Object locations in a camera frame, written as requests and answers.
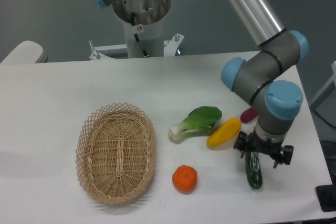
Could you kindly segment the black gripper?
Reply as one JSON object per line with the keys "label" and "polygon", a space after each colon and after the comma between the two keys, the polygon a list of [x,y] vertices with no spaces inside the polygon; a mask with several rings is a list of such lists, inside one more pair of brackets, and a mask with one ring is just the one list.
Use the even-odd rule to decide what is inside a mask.
{"label": "black gripper", "polygon": [[293,146],[282,143],[275,143],[271,139],[263,140],[255,132],[247,135],[240,131],[235,139],[233,148],[240,151],[240,157],[243,158],[245,152],[260,152],[270,156],[274,160],[273,168],[278,165],[290,165],[293,156]]}

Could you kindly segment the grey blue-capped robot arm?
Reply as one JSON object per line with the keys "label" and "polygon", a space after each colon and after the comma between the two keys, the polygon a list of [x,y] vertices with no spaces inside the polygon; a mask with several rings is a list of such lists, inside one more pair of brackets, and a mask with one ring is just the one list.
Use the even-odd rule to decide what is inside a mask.
{"label": "grey blue-capped robot arm", "polygon": [[[131,32],[125,35],[131,58],[161,57],[163,39],[155,35],[148,44],[140,34],[145,25],[156,24],[170,8],[170,0],[94,0],[100,7],[112,6]],[[231,59],[223,68],[223,83],[258,112],[251,134],[240,133],[235,149],[246,155],[256,151],[270,156],[275,165],[289,165],[293,147],[283,145],[303,94],[292,82],[279,77],[308,52],[308,42],[298,31],[287,31],[266,0],[230,0],[259,53],[250,60]]]}

